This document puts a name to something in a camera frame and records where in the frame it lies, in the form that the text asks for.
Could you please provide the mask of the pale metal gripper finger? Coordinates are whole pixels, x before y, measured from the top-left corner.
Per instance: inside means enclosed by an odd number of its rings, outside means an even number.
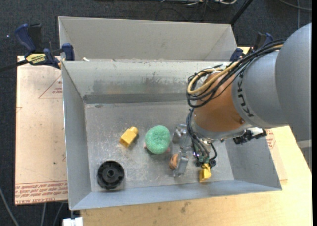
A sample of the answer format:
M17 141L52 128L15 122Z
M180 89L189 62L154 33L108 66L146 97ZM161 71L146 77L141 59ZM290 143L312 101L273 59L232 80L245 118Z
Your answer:
M183 155L174 155L173 156L173 176L180 177L185 174L186 167L188 164L188 157Z
M185 124L180 124L176 126L172 136L172 142L174 144L181 144L185 141L186 137L187 137L187 126Z

